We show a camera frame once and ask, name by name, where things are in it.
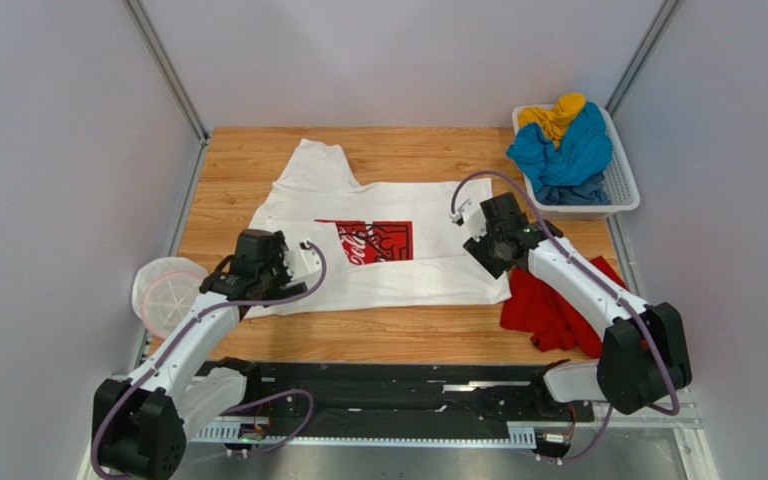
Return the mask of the white mesh laundry bag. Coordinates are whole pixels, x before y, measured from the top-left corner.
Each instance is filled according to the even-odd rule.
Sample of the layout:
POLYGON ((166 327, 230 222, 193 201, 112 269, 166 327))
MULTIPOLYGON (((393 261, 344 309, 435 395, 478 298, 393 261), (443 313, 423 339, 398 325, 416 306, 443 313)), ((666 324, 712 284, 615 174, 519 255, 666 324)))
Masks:
POLYGON ((131 304, 145 328, 166 339, 185 319, 208 271, 184 257, 163 257, 136 273, 131 304))

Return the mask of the white Coca-Cola print t-shirt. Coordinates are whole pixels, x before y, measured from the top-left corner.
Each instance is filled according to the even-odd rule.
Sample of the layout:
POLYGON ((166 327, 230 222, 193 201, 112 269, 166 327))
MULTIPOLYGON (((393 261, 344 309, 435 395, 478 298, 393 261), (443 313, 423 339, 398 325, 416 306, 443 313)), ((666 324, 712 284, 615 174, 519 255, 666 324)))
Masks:
POLYGON ((311 240, 327 273, 311 296, 251 317, 508 299, 507 279, 464 250, 469 233, 449 216, 453 196, 479 202, 492 194, 488 178, 463 189, 454 181, 362 185, 341 146, 301 140, 249 225, 283 232, 290 246, 311 240))

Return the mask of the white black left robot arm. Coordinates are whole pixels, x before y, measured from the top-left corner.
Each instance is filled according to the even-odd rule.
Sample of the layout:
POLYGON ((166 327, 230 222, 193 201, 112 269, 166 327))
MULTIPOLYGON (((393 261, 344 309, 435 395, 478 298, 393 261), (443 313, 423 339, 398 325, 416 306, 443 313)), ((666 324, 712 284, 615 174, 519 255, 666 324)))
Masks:
POLYGON ((102 479, 169 479, 190 441, 216 418, 269 403, 257 366, 221 360, 196 374, 253 307, 303 300, 324 283, 328 263, 305 239, 246 229, 236 250, 199 286, 180 325, 122 380, 108 378, 93 399, 90 462, 102 479))

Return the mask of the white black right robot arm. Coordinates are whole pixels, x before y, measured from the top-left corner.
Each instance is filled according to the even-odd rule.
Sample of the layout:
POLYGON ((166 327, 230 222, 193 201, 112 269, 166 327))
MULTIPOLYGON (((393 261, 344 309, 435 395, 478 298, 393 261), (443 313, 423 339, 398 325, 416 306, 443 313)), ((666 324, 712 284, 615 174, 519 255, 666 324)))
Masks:
POLYGON ((532 274, 580 314, 601 341, 597 359, 561 362, 539 377, 558 403, 592 401, 631 415, 649 408, 676 416, 678 393, 692 380, 683 321, 671 304, 629 292, 586 260, 552 223, 530 221, 515 196, 450 205, 469 233, 464 249, 493 277, 532 274))

